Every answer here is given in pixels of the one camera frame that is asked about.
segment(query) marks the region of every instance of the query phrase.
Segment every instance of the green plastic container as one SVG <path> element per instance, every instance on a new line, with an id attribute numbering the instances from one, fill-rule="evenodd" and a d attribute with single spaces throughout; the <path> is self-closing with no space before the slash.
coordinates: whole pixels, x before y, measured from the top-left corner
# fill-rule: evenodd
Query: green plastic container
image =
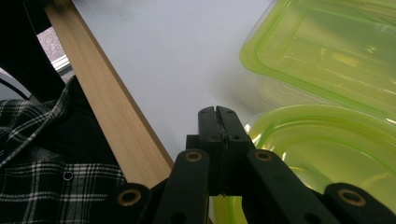
<path id="1" fill-rule="evenodd" d="M 382 119 L 336 105 L 294 105 L 249 128 L 257 148 L 274 151 L 311 189 L 331 183 L 365 189 L 396 213 L 396 132 Z M 216 223 L 246 223 L 238 197 L 214 200 Z"/>
<path id="2" fill-rule="evenodd" d="M 335 104 L 263 114 L 247 125 L 256 147 L 311 189 L 350 183 L 396 213 L 396 2 L 274 1 L 240 57 L 256 74 Z M 216 223 L 246 223 L 240 203 L 216 198 Z"/>
<path id="3" fill-rule="evenodd" d="M 396 123 L 396 2 L 279 0 L 242 47 L 254 73 Z"/>

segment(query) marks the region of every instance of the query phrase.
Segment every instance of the white surface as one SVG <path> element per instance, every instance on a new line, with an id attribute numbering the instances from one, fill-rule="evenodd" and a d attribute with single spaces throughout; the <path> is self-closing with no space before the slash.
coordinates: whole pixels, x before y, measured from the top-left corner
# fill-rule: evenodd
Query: white surface
<path id="1" fill-rule="evenodd" d="M 172 159 L 222 105 L 245 124 L 311 98 L 250 73 L 239 51 L 271 0 L 73 0 Z"/>

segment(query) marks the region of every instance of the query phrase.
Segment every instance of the black plastic part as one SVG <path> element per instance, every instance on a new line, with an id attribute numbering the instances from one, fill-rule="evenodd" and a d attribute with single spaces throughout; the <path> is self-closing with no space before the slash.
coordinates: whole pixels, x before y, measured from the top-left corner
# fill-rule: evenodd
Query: black plastic part
<path id="1" fill-rule="evenodd" d="M 145 223 L 142 220 L 149 201 L 150 191 L 145 186 L 132 183 L 122 185 L 109 193 L 93 214 L 92 223 Z"/>
<path id="2" fill-rule="evenodd" d="M 177 155 L 153 223 L 203 224 L 207 222 L 209 156 L 202 150 Z"/>
<path id="3" fill-rule="evenodd" d="M 210 164 L 210 195 L 241 195 L 242 162 L 255 147 L 236 113 L 210 106 L 199 111 L 198 124 L 199 135 L 188 135 L 186 149 L 200 148 L 215 161 Z"/>
<path id="4" fill-rule="evenodd" d="M 322 201 L 343 223 L 396 223 L 396 216 L 384 204 L 363 189 L 349 184 L 329 185 Z"/>
<path id="5" fill-rule="evenodd" d="M 255 220 L 267 223 L 339 223 L 274 152 L 250 150 L 246 175 L 244 197 L 257 197 L 266 211 L 259 214 L 256 211 Z"/>

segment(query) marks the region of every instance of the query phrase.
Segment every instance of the wooden board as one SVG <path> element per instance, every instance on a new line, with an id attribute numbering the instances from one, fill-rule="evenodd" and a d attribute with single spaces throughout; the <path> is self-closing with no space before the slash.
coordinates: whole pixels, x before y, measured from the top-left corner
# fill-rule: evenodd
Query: wooden board
<path id="1" fill-rule="evenodd" d="M 52 26 L 128 182 L 149 188 L 172 160 L 69 0 L 46 6 Z"/>

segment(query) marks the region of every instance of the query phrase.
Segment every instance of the translucent plastic lid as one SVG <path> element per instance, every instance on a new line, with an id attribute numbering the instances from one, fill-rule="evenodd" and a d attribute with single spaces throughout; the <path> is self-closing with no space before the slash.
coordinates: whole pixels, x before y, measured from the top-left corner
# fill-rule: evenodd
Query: translucent plastic lid
<path id="1" fill-rule="evenodd" d="M 278 0 L 241 50 L 249 70 L 396 123 L 396 4 Z"/>

